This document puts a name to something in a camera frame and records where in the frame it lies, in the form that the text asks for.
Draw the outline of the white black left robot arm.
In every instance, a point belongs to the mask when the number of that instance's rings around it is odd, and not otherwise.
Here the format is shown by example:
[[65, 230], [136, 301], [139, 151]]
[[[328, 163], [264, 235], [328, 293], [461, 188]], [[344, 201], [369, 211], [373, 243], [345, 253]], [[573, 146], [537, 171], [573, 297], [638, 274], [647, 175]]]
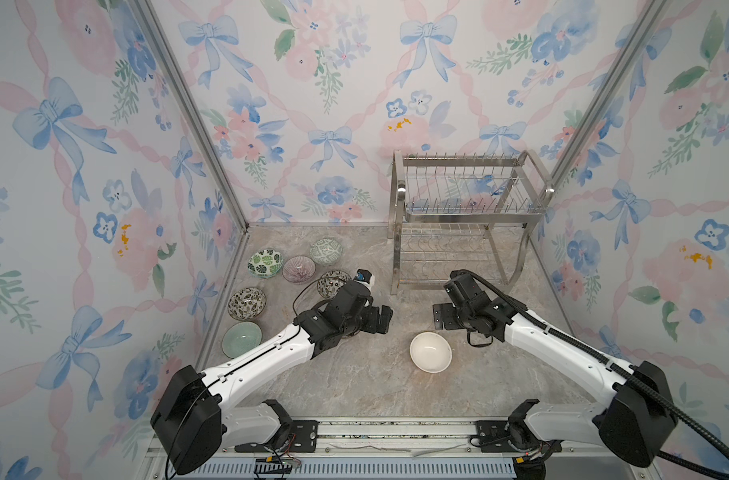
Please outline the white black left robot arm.
[[360, 332], [386, 334], [393, 310], [374, 304], [374, 275], [358, 270], [322, 300], [294, 316], [291, 324], [254, 349], [198, 371], [188, 365], [173, 376], [150, 418], [166, 452], [164, 476], [183, 476], [222, 448], [260, 445], [277, 452], [288, 443], [292, 418], [276, 400], [244, 407], [242, 400], [290, 368], [332, 350]]

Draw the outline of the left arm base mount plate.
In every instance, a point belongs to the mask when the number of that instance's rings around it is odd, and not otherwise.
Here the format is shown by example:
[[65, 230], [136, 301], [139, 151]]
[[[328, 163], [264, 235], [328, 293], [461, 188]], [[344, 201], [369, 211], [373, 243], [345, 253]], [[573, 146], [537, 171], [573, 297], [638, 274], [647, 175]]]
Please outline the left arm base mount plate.
[[234, 448], [236, 453], [314, 453], [318, 444], [318, 428], [316, 420], [294, 420], [290, 424], [282, 424], [280, 430], [264, 444], [248, 443]]

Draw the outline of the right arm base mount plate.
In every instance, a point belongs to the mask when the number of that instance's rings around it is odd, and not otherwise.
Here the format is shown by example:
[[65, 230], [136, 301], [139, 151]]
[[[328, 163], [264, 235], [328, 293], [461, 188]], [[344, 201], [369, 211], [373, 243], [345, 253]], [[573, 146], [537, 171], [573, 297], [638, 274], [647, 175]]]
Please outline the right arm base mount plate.
[[507, 420], [480, 420], [475, 423], [476, 433], [469, 443], [484, 453], [520, 453], [538, 455], [561, 453], [562, 442], [540, 440], [524, 424]]

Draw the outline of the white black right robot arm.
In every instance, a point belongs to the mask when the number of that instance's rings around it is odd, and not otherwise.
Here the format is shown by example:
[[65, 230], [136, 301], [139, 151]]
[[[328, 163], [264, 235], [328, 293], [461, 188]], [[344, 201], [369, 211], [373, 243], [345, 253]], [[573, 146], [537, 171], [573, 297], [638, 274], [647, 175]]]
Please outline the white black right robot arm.
[[662, 398], [672, 394], [661, 368], [634, 365], [596, 350], [552, 326], [523, 302], [495, 289], [469, 270], [451, 273], [444, 290], [450, 298], [434, 306], [440, 326], [484, 336], [487, 345], [500, 341], [524, 350], [571, 378], [592, 397], [586, 405], [557, 405], [538, 399], [523, 401], [499, 435], [478, 444], [508, 443], [520, 452], [572, 441], [606, 447], [620, 460], [650, 466], [678, 425], [674, 413], [644, 388]]

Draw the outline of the orange white bowl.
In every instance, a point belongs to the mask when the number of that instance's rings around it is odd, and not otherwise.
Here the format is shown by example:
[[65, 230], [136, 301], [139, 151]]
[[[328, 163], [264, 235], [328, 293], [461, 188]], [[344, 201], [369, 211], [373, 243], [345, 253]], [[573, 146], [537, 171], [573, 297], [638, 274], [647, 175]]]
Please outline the orange white bowl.
[[444, 372], [453, 360], [449, 342], [434, 332], [418, 334], [411, 342], [410, 356], [420, 370], [430, 374]]

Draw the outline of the pink purple bowl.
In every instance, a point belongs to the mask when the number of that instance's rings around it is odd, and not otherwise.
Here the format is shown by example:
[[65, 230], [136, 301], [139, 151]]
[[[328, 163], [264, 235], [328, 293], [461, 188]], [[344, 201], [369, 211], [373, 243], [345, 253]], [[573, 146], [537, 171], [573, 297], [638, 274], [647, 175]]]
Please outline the pink purple bowl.
[[282, 266], [282, 277], [292, 284], [309, 282], [316, 274], [316, 263], [308, 256], [294, 256]]

